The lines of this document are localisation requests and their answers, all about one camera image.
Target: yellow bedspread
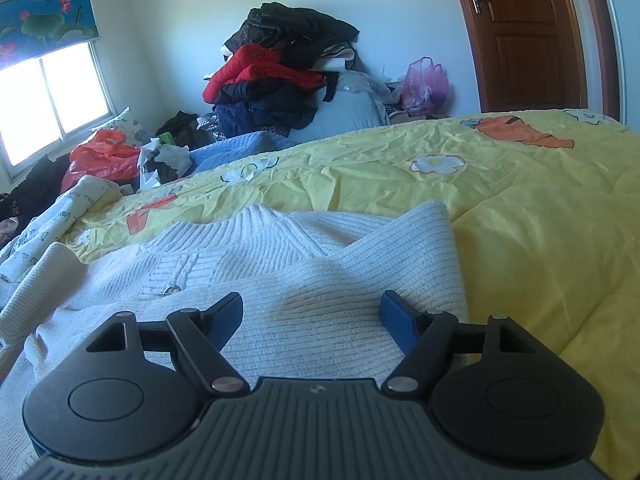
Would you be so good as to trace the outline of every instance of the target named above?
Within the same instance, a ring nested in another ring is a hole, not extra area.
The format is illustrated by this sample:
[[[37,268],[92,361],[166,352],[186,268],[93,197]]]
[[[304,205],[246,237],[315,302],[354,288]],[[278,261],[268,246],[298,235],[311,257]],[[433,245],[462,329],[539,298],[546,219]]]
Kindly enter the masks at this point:
[[[65,243],[88,262],[173,222],[218,221],[254,203],[398,216],[433,198],[449,209],[472,321],[508,314],[587,378],[606,404],[594,462],[633,478],[640,136],[613,120],[552,110],[353,132],[106,197]]]

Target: red jacket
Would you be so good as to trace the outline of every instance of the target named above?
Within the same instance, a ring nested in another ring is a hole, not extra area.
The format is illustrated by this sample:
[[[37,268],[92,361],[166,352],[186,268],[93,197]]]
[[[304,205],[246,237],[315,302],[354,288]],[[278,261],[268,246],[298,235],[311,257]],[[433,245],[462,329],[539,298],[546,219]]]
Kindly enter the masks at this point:
[[[279,77],[293,85],[315,90],[324,85],[324,77],[311,70],[293,70],[279,63],[278,54],[258,44],[245,44],[209,80],[202,93],[204,102],[213,104],[223,85]]]

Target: window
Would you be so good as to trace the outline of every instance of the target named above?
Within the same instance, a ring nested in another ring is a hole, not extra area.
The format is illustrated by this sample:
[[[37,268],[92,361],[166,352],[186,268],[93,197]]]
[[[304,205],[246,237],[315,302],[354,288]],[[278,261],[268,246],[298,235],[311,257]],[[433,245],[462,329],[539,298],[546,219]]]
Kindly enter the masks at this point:
[[[0,148],[11,178],[111,115],[90,43],[0,72]]]

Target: door frame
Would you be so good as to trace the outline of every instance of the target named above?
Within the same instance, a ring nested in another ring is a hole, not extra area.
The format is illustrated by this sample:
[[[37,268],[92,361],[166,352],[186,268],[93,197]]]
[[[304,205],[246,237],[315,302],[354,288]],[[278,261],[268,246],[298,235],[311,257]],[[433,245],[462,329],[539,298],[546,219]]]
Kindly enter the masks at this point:
[[[572,37],[574,38],[575,51],[578,61],[578,78],[580,87],[580,106],[586,108],[587,101],[587,79],[584,66],[584,52],[582,49],[582,37],[578,26],[578,17],[575,12],[574,0],[566,0],[569,17],[572,24]],[[620,118],[620,86],[618,83],[618,57],[616,43],[613,35],[613,27],[609,15],[607,0],[589,0],[594,28],[596,31],[596,42],[598,46],[598,56],[600,58],[600,74],[602,78],[602,105],[603,111],[610,117],[618,120]],[[488,94],[486,87],[486,74],[482,64],[482,47],[478,40],[478,30],[476,28],[475,11],[471,0],[460,0],[462,12],[465,17],[466,30],[469,35],[471,53],[476,66],[476,77],[478,79],[478,95],[480,97],[480,109],[482,112],[488,111]]]
[[[620,74],[618,50],[607,0],[588,0],[593,18],[602,80],[602,111],[620,120]]]

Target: pillow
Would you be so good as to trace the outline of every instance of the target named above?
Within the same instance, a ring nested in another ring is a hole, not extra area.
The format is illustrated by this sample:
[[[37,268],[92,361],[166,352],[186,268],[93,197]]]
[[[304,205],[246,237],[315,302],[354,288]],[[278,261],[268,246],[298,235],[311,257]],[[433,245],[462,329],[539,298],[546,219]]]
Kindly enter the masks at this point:
[[[94,133],[102,129],[120,130],[125,135],[124,143],[128,146],[135,146],[139,148],[140,146],[151,142],[150,135],[142,127],[140,121],[132,117],[131,110],[128,106],[119,116],[101,124],[97,128],[93,128],[91,131]]]
[[[385,105],[373,100],[370,93],[354,94],[338,90],[334,100],[325,103],[322,101],[325,92],[326,88],[321,88],[314,95],[318,111],[312,123],[302,130],[292,130],[289,139],[294,142],[309,142],[389,124]]]

